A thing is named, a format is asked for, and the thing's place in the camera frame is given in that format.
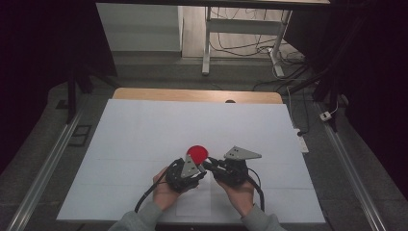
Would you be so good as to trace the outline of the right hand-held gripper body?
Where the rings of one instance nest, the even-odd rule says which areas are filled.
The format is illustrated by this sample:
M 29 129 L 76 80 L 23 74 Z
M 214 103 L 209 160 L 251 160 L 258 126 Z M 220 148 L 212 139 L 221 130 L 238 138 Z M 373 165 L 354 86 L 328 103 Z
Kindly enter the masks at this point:
M 213 170 L 215 178 L 229 187 L 237 187 L 246 181 L 248 176 L 247 160 L 260 159 L 261 154 L 234 146 L 223 160 L 216 161 Z

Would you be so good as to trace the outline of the person's left hand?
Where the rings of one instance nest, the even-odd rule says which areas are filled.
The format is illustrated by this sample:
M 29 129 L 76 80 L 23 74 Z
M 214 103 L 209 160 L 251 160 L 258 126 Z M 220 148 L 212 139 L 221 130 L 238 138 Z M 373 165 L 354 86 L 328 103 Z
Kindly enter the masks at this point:
M 153 192 L 153 202 L 162 210 L 170 208 L 177 199 L 181 196 L 180 193 L 173 191 L 168 183 L 165 182 L 166 168 L 164 167 L 157 175 L 153 177 L 153 182 L 157 183 L 157 187 Z

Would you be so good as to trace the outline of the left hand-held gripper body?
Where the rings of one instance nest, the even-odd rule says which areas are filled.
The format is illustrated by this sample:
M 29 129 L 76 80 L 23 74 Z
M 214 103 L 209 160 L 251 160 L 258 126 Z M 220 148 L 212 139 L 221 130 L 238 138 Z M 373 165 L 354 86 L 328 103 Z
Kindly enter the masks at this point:
M 199 182 L 194 181 L 195 176 L 201 173 L 192 158 L 187 155 L 185 159 L 175 160 L 168 168 L 166 182 L 177 193 L 185 193 L 196 188 Z

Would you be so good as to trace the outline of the aluminium floor rail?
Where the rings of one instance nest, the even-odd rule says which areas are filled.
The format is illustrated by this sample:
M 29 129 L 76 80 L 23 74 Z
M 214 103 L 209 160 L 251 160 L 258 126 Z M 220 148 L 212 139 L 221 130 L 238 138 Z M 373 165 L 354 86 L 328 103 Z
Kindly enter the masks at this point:
M 38 202 L 48 185 L 51 176 L 58 165 L 65 148 L 68 145 L 70 137 L 72 136 L 79 120 L 84 113 L 85 106 L 81 105 L 77 110 L 76 115 L 67 123 L 62 132 L 59 134 L 57 141 L 53 145 L 51 151 L 48 153 L 43 165 L 41 166 L 36 178 L 34 179 L 29 190 L 25 194 L 18 209 L 14 213 L 12 221 L 7 227 L 6 231 L 24 231 L 28 221 L 35 211 Z
M 331 141 L 339 161 L 344 169 L 345 175 L 354 191 L 355 196 L 359 200 L 362 210 L 368 220 L 372 231 L 387 231 L 387 227 L 383 218 L 380 216 L 378 209 L 376 208 L 368 190 L 364 186 L 362 179 L 350 159 L 348 152 L 344 147 L 340 136 L 335 132 L 327 121 L 323 122 L 326 134 Z

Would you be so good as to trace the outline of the dark curtain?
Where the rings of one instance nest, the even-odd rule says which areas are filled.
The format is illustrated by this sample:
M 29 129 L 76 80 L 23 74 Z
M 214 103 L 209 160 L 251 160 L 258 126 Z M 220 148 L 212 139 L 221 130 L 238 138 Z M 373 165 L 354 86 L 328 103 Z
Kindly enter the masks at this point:
M 31 133 L 48 92 L 116 69 L 96 0 L 0 0 L 0 173 Z
M 350 124 L 408 199 L 408 0 L 376 0 L 342 62 Z

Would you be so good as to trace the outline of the person's right hand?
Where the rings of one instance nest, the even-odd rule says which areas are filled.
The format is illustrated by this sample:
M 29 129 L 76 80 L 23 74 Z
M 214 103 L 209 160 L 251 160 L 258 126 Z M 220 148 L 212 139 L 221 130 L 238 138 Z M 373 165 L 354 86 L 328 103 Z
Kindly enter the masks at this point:
M 237 187 L 230 187 L 219 180 L 217 183 L 225 190 L 232 206 L 241 217 L 247 216 L 254 207 L 254 187 L 248 181 Z

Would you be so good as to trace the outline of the small white paper sheet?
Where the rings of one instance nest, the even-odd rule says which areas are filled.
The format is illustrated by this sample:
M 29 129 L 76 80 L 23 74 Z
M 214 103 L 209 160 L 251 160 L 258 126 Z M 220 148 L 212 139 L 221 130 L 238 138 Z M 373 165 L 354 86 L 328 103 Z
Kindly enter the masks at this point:
M 208 217 L 211 214 L 211 179 L 206 175 L 199 185 L 183 193 L 176 203 L 177 217 Z

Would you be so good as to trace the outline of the white metal desk frame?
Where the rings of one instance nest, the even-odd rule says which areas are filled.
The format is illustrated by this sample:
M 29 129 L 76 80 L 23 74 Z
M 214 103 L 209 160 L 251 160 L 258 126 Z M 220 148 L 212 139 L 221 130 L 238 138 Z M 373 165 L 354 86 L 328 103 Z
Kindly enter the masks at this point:
M 249 34 L 276 36 L 273 47 L 268 50 L 273 70 L 277 77 L 283 77 L 284 71 L 278 61 L 277 55 L 280 50 L 283 37 L 289 24 L 291 11 L 282 11 L 279 21 L 258 21 L 243 19 L 220 19 L 212 18 L 211 7 L 205 12 L 205 43 L 202 63 L 202 74 L 207 76 L 210 72 L 210 34 Z

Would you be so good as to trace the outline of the round red ink pad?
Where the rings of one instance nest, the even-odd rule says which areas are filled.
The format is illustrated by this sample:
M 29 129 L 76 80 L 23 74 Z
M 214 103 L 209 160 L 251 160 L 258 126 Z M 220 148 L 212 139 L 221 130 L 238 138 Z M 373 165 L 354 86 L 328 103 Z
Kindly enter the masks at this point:
M 187 154 L 192 158 L 196 165 L 201 165 L 208 158 L 208 150 L 201 145 L 190 147 Z

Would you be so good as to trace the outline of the black rectangular floor frame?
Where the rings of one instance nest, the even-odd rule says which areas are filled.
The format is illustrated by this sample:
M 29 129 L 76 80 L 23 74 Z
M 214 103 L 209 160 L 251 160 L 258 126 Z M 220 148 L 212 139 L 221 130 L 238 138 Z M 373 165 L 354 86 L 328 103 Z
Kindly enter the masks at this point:
M 82 147 L 86 144 L 91 130 L 90 125 L 77 125 L 69 140 L 68 145 Z

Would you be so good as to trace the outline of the black metal stand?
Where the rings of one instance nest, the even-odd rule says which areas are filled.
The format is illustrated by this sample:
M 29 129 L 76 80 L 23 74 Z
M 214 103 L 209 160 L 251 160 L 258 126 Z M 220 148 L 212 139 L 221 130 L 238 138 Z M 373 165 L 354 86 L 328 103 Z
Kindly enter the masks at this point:
M 342 62 L 376 0 L 328 0 L 328 7 L 293 10 L 285 41 L 300 51 L 315 75 L 294 88 L 301 90 L 318 82 L 312 94 L 315 101 L 329 97 L 327 123 L 337 131 L 336 111 L 340 93 Z
M 76 87 L 79 87 L 82 93 L 92 93 L 94 86 L 90 77 L 96 77 L 115 90 L 120 88 L 120 84 L 114 80 L 114 75 L 108 75 L 89 64 L 74 64 L 67 72 L 67 120 L 70 123 L 77 115 L 77 93 Z

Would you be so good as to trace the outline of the large white table mat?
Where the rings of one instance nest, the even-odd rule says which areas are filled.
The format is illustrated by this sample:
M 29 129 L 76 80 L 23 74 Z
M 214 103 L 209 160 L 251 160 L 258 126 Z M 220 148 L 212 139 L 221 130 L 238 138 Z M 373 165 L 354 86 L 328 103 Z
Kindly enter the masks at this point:
M 267 214 L 282 223 L 324 221 L 285 105 L 118 99 L 108 101 L 58 218 L 120 219 L 194 145 L 215 159 L 234 146 L 258 153 L 247 164 L 262 182 Z

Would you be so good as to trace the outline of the white cabinet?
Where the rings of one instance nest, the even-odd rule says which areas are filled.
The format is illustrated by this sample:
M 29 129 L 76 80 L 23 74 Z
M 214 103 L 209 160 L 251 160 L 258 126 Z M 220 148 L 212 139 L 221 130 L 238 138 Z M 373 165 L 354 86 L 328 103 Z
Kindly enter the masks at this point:
M 181 7 L 114 3 L 96 7 L 112 51 L 182 50 Z

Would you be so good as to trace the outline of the white power strip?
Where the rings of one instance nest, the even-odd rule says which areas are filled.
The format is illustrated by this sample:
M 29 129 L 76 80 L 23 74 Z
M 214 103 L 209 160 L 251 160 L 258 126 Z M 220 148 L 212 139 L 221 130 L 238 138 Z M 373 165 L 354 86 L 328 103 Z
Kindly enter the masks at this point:
M 306 141 L 305 141 L 304 138 L 303 138 L 303 133 L 302 133 L 299 129 L 297 129 L 297 128 L 294 129 L 294 132 L 295 132 L 295 134 L 296 134 L 296 136 L 297 136 L 297 138 L 298 138 L 298 143 L 299 143 L 300 151 L 301 151 L 302 153 L 308 153 L 308 152 L 309 152 L 309 148 L 308 148 L 308 146 L 307 146 L 307 144 L 306 144 Z

